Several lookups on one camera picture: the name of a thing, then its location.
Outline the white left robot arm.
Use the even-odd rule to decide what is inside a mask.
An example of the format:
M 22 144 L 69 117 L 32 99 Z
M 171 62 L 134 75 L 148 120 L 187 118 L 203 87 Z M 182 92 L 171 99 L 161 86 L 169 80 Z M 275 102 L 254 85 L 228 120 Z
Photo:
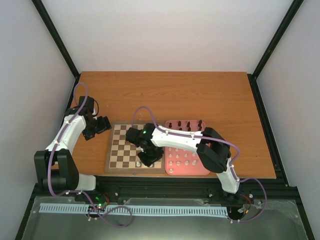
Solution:
M 112 128 L 106 116 L 97 116 L 94 108 L 69 108 L 63 124 L 45 150 L 37 151 L 34 164 L 38 187 L 42 191 L 86 191 L 92 201 L 103 198 L 104 188 L 96 184 L 94 175 L 79 173 L 73 159 L 78 138 L 90 140 Z

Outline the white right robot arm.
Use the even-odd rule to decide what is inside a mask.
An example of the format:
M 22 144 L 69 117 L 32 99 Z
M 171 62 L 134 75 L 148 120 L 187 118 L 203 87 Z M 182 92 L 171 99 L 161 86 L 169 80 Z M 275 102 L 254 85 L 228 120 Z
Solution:
M 217 175 L 223 191 L 236 194 L 239 190 L 240 179 L 233 161 L 239 156 L 240 149 L 210 127 L 203 131 L 182 131 L 147 123 L 138 131 L 134 145 L 144 154 L 149 149 L 157 152 L 157 148 L 163 147 L 193 152 L 207 170 Z

